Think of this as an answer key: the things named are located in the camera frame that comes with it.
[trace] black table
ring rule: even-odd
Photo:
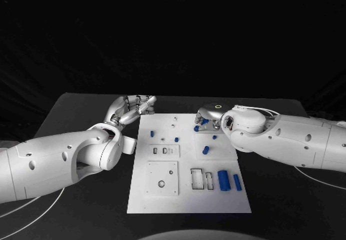
[[[58,99],[35,137],[87,130],[103,122],[109,107],[123,95],[67,93]],[[224,102],[272,109],[308,117],[298,100],[158,96],[158,113],[197,113],[208,103]],[[140,120],[123,134],[138,138]],[[135,154],[123,154],[112,171],[89,176],[66,188],[55,206],[9,239],[138,240],[149,235],[187,229],[246,233],[269,240],[345,239],[346,190],[309,179],[295,167],[253,153],[239,153],[240,169],[253,213],[128,214]],[[345,173],[305,169],[326,182],[346,187]],[[60,192],[38,199],[0,219],[0,237],[21,229],[44,213]],[[28,200],[4,203],[0,214]]]

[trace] robotic hand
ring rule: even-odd
[[[195,123],[197,132],[223,129],[241,152],[256,152],[296,167],[346,173],[346,129],[341,126],[264,108],[236,105],[231,109],[217,103],[198,110]]]
[[[87,131],[35,138],[0,148],[0,203],[47,195],[89,175],[112,170],[122,153],[133,154],[138,140],[123,136],[128,124],[155,114],[155,96],[120,97],[104,122]]]

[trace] white board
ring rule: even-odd
[[[138,148],[133,165],[128,213],[251,213],[237,150],[223,133],[195,132],[195,114],[143,115],[140,117]],[[151,145],[179,145],[175,158],[153,158]],[[202,153],[205,145],[210,152]],[[178,195],[151,195],[149,162],[178,162]],[[192,189],[192,169],[202,169],[204,189]],[[218,171],[228,171],[231,190],[221,191]],[[208,190],[207,173],[213,174],[214,190]],[[237,191],[239,174],[243,191]]]

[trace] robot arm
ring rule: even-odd
[[[143,114],[155,114],[155,96],[120,97],[104,123],[87,131],[35,138],[0,149],[0,203],[47,195],[112,170],[122,153],[133,154],[138,140],[122,130]]]
[[[328,169],[346,173],[346,129],[308,117],[277,115],[266,117],[257,110],[236,106],[231,110],[207,105],[195,123],[205,118],[221,123],[231,144],[241,152],[256,152],[298,167]],[[210,125],[207,130],[218,131]]]

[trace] small blue object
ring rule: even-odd
[[[239,178],[239,174],[236,174],[233,177],[234,177],[234,181],[236,181],[237,191],[241,191],[243,186],[241,186],[241,181],[240,181],[240,178]]]
[[[202,152],[202,153],[207,155],[207,154],[208,154],[208,151],[210,151],[210,147],[205,146],[205,147],[204,147],[204,152]]]
[[[220,183],[220,190],[221,191],[230,191],[231,190],[230,176],[228,176],[228,171],[227,170],[218,171],[218,183]]]
[[[208,122],[210,122],[210,120],[208,120],[208,119],[204,119],[201,125],[208,124]]]

